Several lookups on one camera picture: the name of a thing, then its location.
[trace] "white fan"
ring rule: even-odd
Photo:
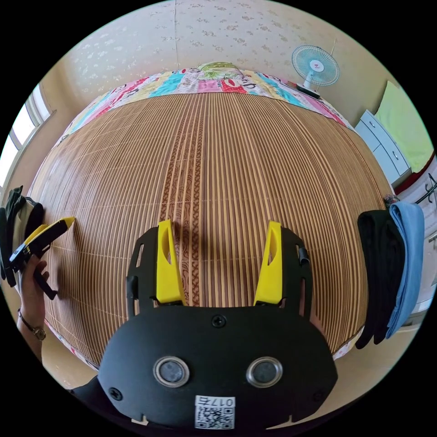
[[[335,59],[320,47],[299,46],[291,55],[291,62],[299,75],[305,79],[303,85],[296,85],[297,89],[317,99],[320,98],[320,94],[311,89],[311,84],[332,85],[340,76]]]

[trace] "hand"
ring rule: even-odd
[[[300,284],[300,306],[299,306],[299,315],[303,317],[305,309],[305,280],[301,281]],[[314,300],[311,302],[311,314],[310,314],[310,322],[323,334],[326,338],[325,332],[323,331],[323,326],[319,320],[319,318],[315,314],[315,306]]]
[[[46,261],[41,261],[35,255],[32,255],[26,267],[19,275],[21,314],[26,322],[34,328],[42,328],[44,326],[46,304],[44,302],[44,292],[36,283],[33,273],[35,270],[42,273],[46,266]],[[45,272],[42,277],[47,281],[49,279],[49,272]]]

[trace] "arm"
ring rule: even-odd
[[[17,327],[24,340],[36,357],[42,362],[42,341],[24,324],[24,319],[33,328],[44,328],[46,305],[44,292],[33,278],[35,270],[42,272],[47,266],[46,261],[40,261],[36,256],[31,256],[27,266],[20,272],[19,289],[21,296],[21,317],[19,315]],[[45,272],[43,278],[47,281],[49,273]]]

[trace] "pillow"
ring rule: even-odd
[[[375,117],[396,141],[411,170],[414,173],[421,171],[434,149],[425,125],[405,91],[387,81]]]
[[[209,62],[199,65],[198,80],[223,80],[223,79],[239,79],[243,78],[243,73],[230,62]]]

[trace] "colorful quilt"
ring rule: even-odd
[[[317,112],[354,130],[350,123],[332,105],[323,99],[317,100],[298,91],[295,88],[296,84],[293,82],[256,71],[239,70],[242,76],[233,74],[234,71],[235,69],[229,68],[229,74],[220,74],[219,79],[205,79],[203,70],[184,68],[154,74],[126,83],[95,98],[70,123],[56,145],[100,115],[122,105],[168,94],[196,94],[201,92],[237,92],[270,97]]]

